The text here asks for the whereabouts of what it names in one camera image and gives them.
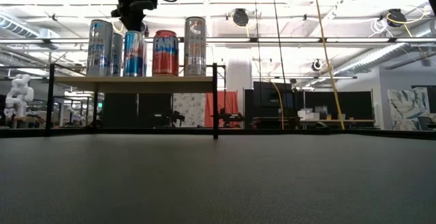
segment blue and white can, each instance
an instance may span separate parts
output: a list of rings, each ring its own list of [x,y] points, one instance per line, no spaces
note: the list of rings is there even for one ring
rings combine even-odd
[[[91,21],[87,76],[110,76],[112,33],[112,24],[109,22],[104,20]]]
[[[118,33],[114,33],[112,36],[112,61],[110,64],[110,75],[120,77],[123,68],[123,36]]]
[[[144,36],[138,31],[128,31],[124,40],[124,76],[144,76]]]

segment shelf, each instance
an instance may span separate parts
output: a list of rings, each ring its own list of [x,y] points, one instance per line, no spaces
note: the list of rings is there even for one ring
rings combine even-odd
[[[212,77],[56,77],[55,83],[100,93],[212,93]]]

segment ceiling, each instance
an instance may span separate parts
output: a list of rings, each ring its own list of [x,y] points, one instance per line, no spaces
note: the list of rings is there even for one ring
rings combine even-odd
[[[426,15],[422,20],[410,24],[410,28],[421,25],[434,18],[434,13],[428,7],[428,0],[319,0],[322,18],[331,15],[332,20],[323,20],[326,37],[385,37],[385,33],[373,34],[371,24],[386,14],[391,8],[400,8],[408,20],[418,19],[422,11]],[[29,26],[47,28],[59,34],[60,37],[88,37],[89,23],[93,19],[106,19],[113,22],[114,27],[122,32],[117,19],[110,18],[110,12],[116,8],[117,0],[0,0],[0,12],[17,17]],[[236,26],[231,19],[235,8],[244,8],[249,16],[247,29]],[[205,17],[209,37],[316,37],[320,36],[317,21],[315,0],[178,0],[176,3],[159,2],[158,8],[146,11],[145,23],[150,35],[160,29],[171,29],[182,37],[184,34],[184,19],[188,16]],[[391,34],[400,35],[405,32],[403,27],[387,28]],[[18,37],[6,31],[0,31],[0,37]],[[310,63],[316,59],[325,60],[324,49],[321,47],[283,47],[260,48],[239,46],[247,49],[242,52],[244,57],[262,61],[262,75],[281,75],[279,64],[283,60],[284,72],[287,74],[308,75]],[[328,56],[335,63],[344,63],[348,59],[364,52],[366,48],[342,46],[329,48]],[[226,47],[208,46],[208,63],[226,61]],[[37,58],[48,59],[48,53],[29,53]],[[53,53],[54,58],[61,57],[64,52]],[[64,64],[85,64],[86,52],[68,52],[59,59]],[[253,66],[253,75],[258,69]]]

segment gray mat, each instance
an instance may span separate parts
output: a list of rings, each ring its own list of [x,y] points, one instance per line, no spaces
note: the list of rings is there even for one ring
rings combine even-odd
[[[0,223],[436,223],[436,143],[360,135],[2,139]]]

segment white column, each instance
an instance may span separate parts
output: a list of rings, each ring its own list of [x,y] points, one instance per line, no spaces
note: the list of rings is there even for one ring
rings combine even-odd
[[[250,49],[228,50],[227,91],[238,92],[238,109],[244,115],[244,90],[253,88]]]

